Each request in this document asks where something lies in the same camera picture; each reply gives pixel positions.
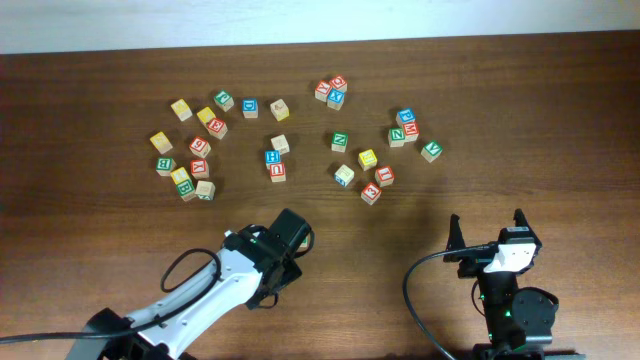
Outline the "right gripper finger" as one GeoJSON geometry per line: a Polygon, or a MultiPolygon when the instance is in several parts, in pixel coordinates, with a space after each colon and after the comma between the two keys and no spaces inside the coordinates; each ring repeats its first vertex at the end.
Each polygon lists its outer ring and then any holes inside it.
{"type": "Polygon", "coordinates": [[[446,250],[458,251],[465,248],[466,244],[460,227],[460,217],[457,214],[452,214],[449,222],[449,235],[447,239],[446,250]]]}
{"type": "Polygon", "coordinates": [[[512,227],[512,231],[518,234],[531,234],[532,229],[524,215],[524,212],[518,208],[514,211],[514,226],[512,227]]]}

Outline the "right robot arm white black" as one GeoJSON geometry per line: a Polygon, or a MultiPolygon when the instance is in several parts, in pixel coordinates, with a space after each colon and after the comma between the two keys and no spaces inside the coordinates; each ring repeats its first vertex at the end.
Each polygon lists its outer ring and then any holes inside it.
{"type": "Polygon", "coordinates": [[[514,212],[514,225],[500,230],[498,239],[484,245],[465,244],[460,217],[450,218],[444,256],[459,265],[458,277],[474,278],[480,290],[487,344],[476,344],[472,357],[495,359],[584,359],[575,351],[547,352],[559,299],[536,287],[518,285],[517,277],[534,266],[542,243],[522,210],[514,212]]]}

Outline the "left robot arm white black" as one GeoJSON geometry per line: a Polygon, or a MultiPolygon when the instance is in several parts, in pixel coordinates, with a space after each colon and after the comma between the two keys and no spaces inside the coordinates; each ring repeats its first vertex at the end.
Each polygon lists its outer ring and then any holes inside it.
{"type": "Polygon", "coordinates": [[[210,263],[168,292],[163,299],[121,317],[109,308],[94,315],[84,330],[123,331],[109,339],[80,339],[68,359],[178,359],[224,314],[244,305],[262,308],[263,300],[297,280],[295,259],[314,240],[309,223],[289,209],[265,228],[248,225],[225,233],[210,263]]]}

